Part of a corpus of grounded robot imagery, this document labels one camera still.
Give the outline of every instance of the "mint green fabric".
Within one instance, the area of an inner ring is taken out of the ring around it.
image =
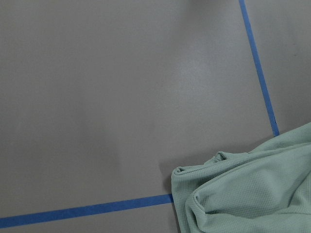
[[[172,173],[181,233],[311,233],[311,123]]]

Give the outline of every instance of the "blue painter's tape line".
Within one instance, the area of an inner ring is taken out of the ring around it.
[[[64,210],[48,211],[36,214],[19,215],[0,218],[0,228],[16,227],[40,222],[50,222],[61,219],[104,214],[114,211],[129,210],[153,205],[173,203],[171,194],[123,200],[97,205],[88,205]]]
[[[274,136],[278,136],[280,133],[278,131],[278,127],[277,127],[277,123],[276,123],[276,118],[275,118],[275,115],[274,115],[274,112],[273,112],[273,108],[272,108],[272,104],[271,104],[271,100],[270,100],[267,84],[266,84],[266,81],[264,79],[264,75],[263,75],[263,71],[262,71],[262,67],[261,67],[261,63],[260,63],[260,59],[259,59],[259,54],[258,54],[258,51],[257,51],[257,47],[256,47],[256,43],[255,43],[255,38],[254,38],[253,31],[252,31],[252,28],[251,28],[251,23],[249,21],[249,17],[248,17],[245,1],[244,0],[239,0],[239,2],[240,2],[240,7],[241,7],[243,19],[244,19],[244,24],[245,24],[245,28],[246,28],[249,44],[250,44],[250,47],[251,47],[251,50],[252,50],[252,54],[253,54],[256,70],[257,70],[257,75],[258,75],[259,83],[260,83],[260,86],[261,86],[262,95],[263,95],[263,98],[264,98],[264,102],[266,104],[266,109],[267,109],[267,112],[268,112],[268,116],[269,116],[269,120],[270,120],[270,124],[271,124],[271,128],[272,128],[272,132],[273,132]]]

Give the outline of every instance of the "floor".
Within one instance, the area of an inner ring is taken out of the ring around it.
[[[280,132],[310,122],[311,2],[245,3]],[[0,32],[0,220],[169,194],[273,137],[238,0],[3,0]],[[86,231],[178,224],[168,203],[0,229]]]

